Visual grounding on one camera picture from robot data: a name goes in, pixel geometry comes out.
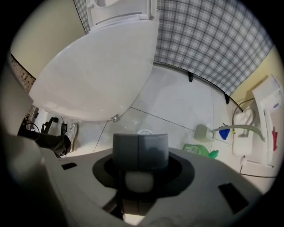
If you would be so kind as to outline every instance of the white wall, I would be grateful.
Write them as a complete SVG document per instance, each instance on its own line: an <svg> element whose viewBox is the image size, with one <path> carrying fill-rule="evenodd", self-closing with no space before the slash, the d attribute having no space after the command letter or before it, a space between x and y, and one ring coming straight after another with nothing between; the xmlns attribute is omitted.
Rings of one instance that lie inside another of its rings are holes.
<svg viewBox="0 0 284 227"><path fill-rule="evenodd" d="M73 0L46 0L14 37L11 53L37 78L53 57L85 34Z"/></svg>

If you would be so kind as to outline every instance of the green bottle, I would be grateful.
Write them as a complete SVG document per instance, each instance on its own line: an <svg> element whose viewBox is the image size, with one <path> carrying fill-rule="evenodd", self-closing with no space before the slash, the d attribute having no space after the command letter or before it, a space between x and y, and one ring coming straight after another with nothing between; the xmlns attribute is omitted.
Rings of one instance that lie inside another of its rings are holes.
<svg viewBox="0 0 284 227"><path fill-rule="evenodd" d="M193 144L184 144L183 150L187 151L189 153L193 154L199 154L202 156L210 157L210 158L216 158L218 156L219 151L212 151L209 153L209 151L206 149L203 145L193 145Z"/></svg>

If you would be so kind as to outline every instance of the white appliance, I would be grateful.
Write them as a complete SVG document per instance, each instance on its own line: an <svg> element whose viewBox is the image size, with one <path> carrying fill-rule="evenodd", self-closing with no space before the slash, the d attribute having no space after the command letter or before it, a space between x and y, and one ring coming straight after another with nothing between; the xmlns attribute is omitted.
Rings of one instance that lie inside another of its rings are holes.
<svg viewBox="0 0 284 227"><path fill-rule="evenodd" d="M152 71L157 0L87 0L87 15L89 34L46 65L29 95L59 116L110 120L130 107Z"/></svg>
<svg viewBox="0 0 284 227"><path fill-rule="evenodd" d="M273 157L273 123L271 113L278 110L284 103L283 87L275 76L269 76L262 84L252 91L254 101L243 112L234 116L234 123L245 123L258 127L265 140L251 131L237 129L233 139L234 155L257 154L258 161L250 161L249 156L244 162L271 167Z"/></svg>

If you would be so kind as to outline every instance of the toilet lid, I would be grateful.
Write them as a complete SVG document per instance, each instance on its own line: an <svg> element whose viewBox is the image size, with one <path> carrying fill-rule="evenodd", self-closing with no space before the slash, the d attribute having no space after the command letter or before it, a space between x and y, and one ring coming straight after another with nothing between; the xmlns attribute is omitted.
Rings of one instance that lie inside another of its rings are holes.
<svg viewBox="0 0 284 227"><path fill-rule="evenodd" d="M86 121L122 115L149 77L158 21L127 21L100 29L56 55L29 95L47 112Z"/></svg>

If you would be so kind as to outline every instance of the black cable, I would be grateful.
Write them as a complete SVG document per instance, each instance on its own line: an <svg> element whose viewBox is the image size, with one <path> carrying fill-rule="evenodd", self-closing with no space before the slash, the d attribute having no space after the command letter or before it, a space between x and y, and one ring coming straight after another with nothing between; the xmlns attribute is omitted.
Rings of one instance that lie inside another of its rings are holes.
<svg viewBox="0 0 284 227"><path fill-rule="evenodd" d="M39 131L39 128L38 128L38 126L35 123L28 122L28 123L22 124L22 126L26 126L26 125L34 125L34 126L36 126L37 130ZM40 132L39 132L38 137L36 139L34 139L34 141L38 140L39 137L40 137Z"/></svg>

